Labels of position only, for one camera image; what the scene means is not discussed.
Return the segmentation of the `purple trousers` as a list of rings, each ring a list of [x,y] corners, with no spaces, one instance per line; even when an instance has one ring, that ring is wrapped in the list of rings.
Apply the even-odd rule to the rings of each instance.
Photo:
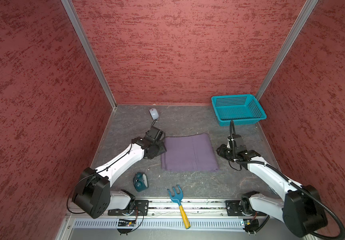
[[[219,166],[208,134],[167,137],[161,155],[162,169],[169,172],[216,172]]]

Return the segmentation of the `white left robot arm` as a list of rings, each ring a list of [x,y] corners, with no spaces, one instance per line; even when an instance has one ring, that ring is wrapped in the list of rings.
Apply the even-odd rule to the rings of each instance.
[[[80,214],[88,214],[93,219],[106,210],[132,211],[135,197],[124,190],[112,192],[112,185],[135,163],[153,159],[166,151],[164,139],[132,139],[131,144],[112,160],[95,169],[84,169],[67,201],[77,205],[82,210]]]

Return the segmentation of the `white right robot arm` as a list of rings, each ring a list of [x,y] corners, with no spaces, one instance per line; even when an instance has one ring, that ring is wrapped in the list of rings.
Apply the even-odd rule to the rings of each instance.
[[[246,151],[244,146],[231,149],[222,144],[216,152],[221,158],[237,163],[258,176],[278,195],[278,199],[273,199],[258,191],[243,194],[238,207],[243,215],[264,213],[283,222],[300,238],[327,226],[328,220],[324,208],[318,204],[320,196],[314,187],[293,181],[259,153]]]

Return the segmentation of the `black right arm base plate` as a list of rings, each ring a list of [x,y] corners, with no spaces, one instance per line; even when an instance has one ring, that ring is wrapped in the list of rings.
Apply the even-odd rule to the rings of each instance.
[[[264,214],[264,213],[255,212],[255,211],[251,215],[244,214],[241,211],[239,203],[240,203],[240,200],[226,200],[225,201],[225,209],[226,209],[227,215],[229,217],[248,217],[248,218],[252,218],[254,216],[257,216],[257,217],[265,217],[266,216],[266,214]]]

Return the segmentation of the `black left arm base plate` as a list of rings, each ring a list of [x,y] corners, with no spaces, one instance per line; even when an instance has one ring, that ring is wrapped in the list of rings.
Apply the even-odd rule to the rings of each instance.
[[[146,216],[148,214],[149,201],[148,200],[130,200],[128,206],[123,209],[108,210],[108,216]]]

